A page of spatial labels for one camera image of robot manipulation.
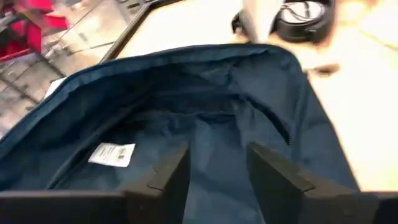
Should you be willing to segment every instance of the white label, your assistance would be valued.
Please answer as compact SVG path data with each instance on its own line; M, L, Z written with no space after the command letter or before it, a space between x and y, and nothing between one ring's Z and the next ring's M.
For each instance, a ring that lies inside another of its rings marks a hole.
M127 167L135 146L135 144L101 143L92 153L88 162L106 166Z

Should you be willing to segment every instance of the blue fabric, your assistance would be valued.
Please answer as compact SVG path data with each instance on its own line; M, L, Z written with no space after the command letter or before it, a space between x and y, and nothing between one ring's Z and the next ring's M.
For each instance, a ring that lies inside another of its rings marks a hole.
M264 223L246 170L249 142L358 189L290 52L209 45L116 60L67 78L1 139L0 190L115 189L183 141L192 150L184 223ZM101 142L135 143L130 165L88 163Z

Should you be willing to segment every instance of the headphones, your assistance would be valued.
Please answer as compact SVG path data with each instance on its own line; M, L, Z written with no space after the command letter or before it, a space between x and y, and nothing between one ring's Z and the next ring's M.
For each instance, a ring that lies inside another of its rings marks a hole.
M286 0L275 17L271 32L288 42L311 41L317 44L331 31L335 19L335 0ZM242 28L250 40L255 34L245 11L240 11L232 21L232 29Z

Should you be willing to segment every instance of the table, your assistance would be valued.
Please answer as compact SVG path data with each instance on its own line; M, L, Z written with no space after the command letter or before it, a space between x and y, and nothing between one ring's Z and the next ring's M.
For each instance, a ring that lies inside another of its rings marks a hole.
M339 0L333 38L320 47L291 44L272 34L269 42L289 49L303 68L339 63L330 77L310 83L333 123L363 191L398 190L398 54L358 31L361 0ZM185 0L154 10L118 58L187 45L238 41L230 22L242 0Z

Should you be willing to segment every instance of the black headphones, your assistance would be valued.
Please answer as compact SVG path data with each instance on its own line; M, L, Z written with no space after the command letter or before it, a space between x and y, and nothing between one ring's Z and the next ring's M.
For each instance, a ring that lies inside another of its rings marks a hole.
M305 15L297 12L297 8L294 7L295 4L297 6L297 3L302 3ZM317 6L317 15L310 15L311 6ZM311 41L316 44L328 36L334 19L335 0L286 0L275 17L271 32L276 32L281 39L288 42ZM255 39L252 35L256 32L251 30L251 21L245 15L244 10L240 11L232 21L233 32L236 32L237 28L242 28L249 40Z

